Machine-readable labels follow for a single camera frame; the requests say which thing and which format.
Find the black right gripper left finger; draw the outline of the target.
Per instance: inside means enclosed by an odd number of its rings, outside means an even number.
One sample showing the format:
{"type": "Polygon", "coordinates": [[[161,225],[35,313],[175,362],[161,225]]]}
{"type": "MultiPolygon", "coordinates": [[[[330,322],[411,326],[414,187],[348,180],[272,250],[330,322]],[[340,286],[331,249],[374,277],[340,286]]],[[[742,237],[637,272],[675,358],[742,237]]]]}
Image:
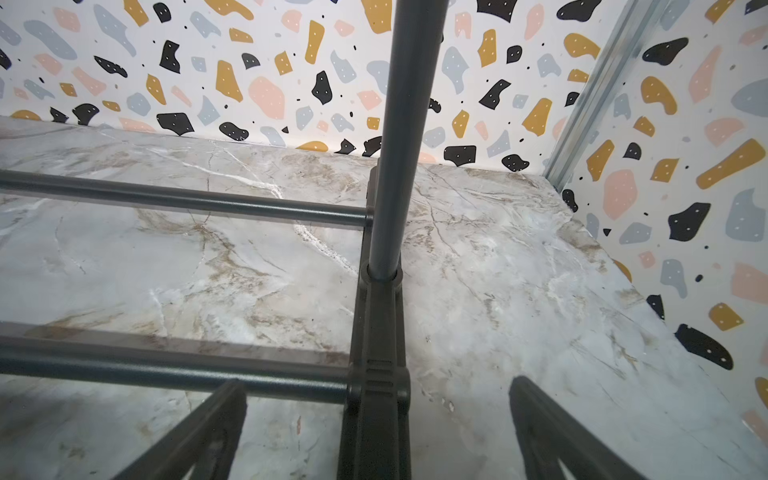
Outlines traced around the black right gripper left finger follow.
{"type": "Polygon", "coordinates": [[[244,384],[229,380],[115,477],[227,479],[247,411],[244,384]]]}

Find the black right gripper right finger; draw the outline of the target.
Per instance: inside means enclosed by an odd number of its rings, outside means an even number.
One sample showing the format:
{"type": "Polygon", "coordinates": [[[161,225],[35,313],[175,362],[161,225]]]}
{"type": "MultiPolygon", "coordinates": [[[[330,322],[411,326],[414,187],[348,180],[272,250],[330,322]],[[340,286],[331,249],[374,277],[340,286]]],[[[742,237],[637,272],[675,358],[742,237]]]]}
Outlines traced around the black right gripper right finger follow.
{"type": "Polygon", "coordinates": [[[643,477],[529,378],[512,380],[509,403],[528,479],[643,477]]]}

